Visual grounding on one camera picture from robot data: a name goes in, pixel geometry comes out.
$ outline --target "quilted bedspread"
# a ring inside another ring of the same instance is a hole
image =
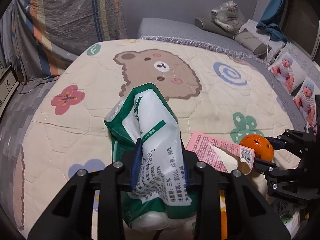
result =
[[[122,96],[148,82],[158,87],[177,116],[185,145],[193,131],[238,143],[248,133],[276,137],[293,129],[272,87],[245,61],[157,41],[97,43],[59,78],[28,127],[24,170],[16,171],[14,184],[15,218],[24,236],[78,169],[92,172],[112,162],[103,119]],[[274,160],[285,168],[299,162],[285,150],[275,153]],[[265,194],[264,176],[252,180]],[[94,238],[98,199],[97,193]],[[128,232],[127,239],[137,237]]]

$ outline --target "bear ear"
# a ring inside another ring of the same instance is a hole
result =
[[[113,59],[117,64],[124,65],[129,60],[133,60],[137,55],[136,51],[124,51],[115,56]]]

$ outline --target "pink flower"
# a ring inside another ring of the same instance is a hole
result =
[[[56,95],[51,100],[51,105],[56,106],[55,113],[56,115],[62,115],[70,106],[79,104],[84,99],[85,94],[81,91],[78,91],[77,85],[71,85],[66,87],[61,94]]]

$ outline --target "cartoon bear face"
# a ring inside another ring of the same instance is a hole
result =
[[[122,65],[126,84],[121,86],[120,97],[130,92],[129,88],[153,83],[164,98],[189,99],[199,95],[202,89],[196,73],[181,58],[159,49],[141,52],[125,51],[115,56],[114,61]]]

